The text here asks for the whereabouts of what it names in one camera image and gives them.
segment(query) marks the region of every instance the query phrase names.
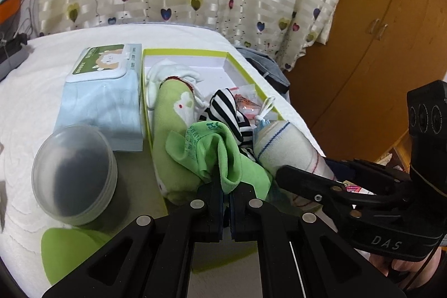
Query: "metal handle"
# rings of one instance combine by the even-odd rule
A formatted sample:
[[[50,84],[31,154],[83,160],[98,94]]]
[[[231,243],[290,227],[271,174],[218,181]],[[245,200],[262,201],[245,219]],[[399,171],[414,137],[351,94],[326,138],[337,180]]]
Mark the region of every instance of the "metal handle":
[[[371,27],[370,27],[370,29],[369,29],[369,31],[368,31],[368,33],[369,33],[370,35],[373,34],[373,32],[374,32],[374,30],[375,30],[375,27],[377,26],[377,23],[378,23],[379,21],[380,21],[380,20],[379,20],[378,18],[376,18],[374,21],[372,21],[372,23],[371,23]]]
[[[387,29],[387,27],[388,27],[388,25],[387,24],[384,24],[383,26],[382,26],[382,28],[379,30],[379,32],[377,33],[377,40],[381,40],[382,39],[382,36],[384,35],[384,33],[385,33],[385,30]]]

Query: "blue stripe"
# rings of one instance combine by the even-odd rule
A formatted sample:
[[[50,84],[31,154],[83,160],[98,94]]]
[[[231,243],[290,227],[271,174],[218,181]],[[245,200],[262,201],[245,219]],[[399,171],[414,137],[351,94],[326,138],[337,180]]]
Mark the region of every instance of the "blue stripe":
[[[287,126],[288,126],[289,124],[290,124],[290,122],[287,122],[287,124],[285,124],[285,126],[283,126],[280,130],[278,130],[278,131],[276,132],[276,134],[275,134],[274,136],[272,136],[272,138],[271,138],[271,139],[269,140],[269,142],[264,146],[264,148],[262,149],[262,151],[259,152],[258,160],[259,160],[259,158],[261,157],[261,154],[265,152],[265,150],[269,147],[269,145],[272,144],[272,142],[275,140],[275,138],[276,138],[278,135],[280,135],[280,134],[283,132],[283,130],[284,130],[285,128],[287,128]]]

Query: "human hand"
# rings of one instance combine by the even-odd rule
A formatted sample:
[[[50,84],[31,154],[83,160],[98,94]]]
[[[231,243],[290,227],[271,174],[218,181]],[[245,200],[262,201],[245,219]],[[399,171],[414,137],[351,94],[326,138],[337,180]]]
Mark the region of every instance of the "human hand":
[[[421,268],[421,266],[427,259],[428,257],[426,257],[423,261],[419,261],[417,263],[397,259],[394,259],[391,262],[391,268],[393,268],[394,270],[397,270],[398,272],[410,272],[410,274],[402,282],[399,283],[399,288],[402,289],[406,287],[408,282],[413,278],[413,276],[416,274],[419,268]],[[411,286],[408,289],[409,290],[414,289],[427,283],[433,276],[434,272],[436,272],[440,260],[441,260],[441,248],[439,247],[435,252],[435,254],[433,255],[430,262],[427,264],[424,270],[418,275],[415,281],[411,283]],[[383,275],[388,276],[390,268],[389,259],[384,258],[383,256],[371,254],[369,257],[369,262],[373,264],[377,269],[379,269]]]

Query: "round plastic container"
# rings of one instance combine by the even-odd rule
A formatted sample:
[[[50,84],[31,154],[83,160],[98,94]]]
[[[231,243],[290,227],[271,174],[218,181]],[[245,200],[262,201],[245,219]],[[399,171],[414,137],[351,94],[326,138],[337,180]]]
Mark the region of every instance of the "round plastic container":
[[[37,152],[33,193],[48,215],[79,226],[106,209],[117,178],[115,156],[101,132],[71,125],[50,135]]]

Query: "bolt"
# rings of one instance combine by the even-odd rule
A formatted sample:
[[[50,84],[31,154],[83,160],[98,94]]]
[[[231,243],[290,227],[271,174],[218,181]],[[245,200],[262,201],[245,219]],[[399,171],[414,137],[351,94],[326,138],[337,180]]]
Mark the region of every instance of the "bolt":
[[[262,201],[257,198],[254,198],[254,199],[250,200],[249,205],[251,207],[253,207],[254,209],[258,209],[262,206]]]
[[[312,212],[306,212],[303,215],[303,221],[309,224],[313,224],[315,221],[317,221],[317,217]]]
[[[149,225],[150,222],[151,222],[151,218],[147,215],[142,215],[139,218],[137,218],[137,224],[140,226]]]
[[[349,213],[349,215],[351,215],[354,218],[360,218],[362,217],[362,213],[359,210],[351,210],[351,212]]]
[[[203,202],[202,200],[194,200],[191,201],[190,206],[193,209],[201,209],[203,206],[205,206],[205,202]]]

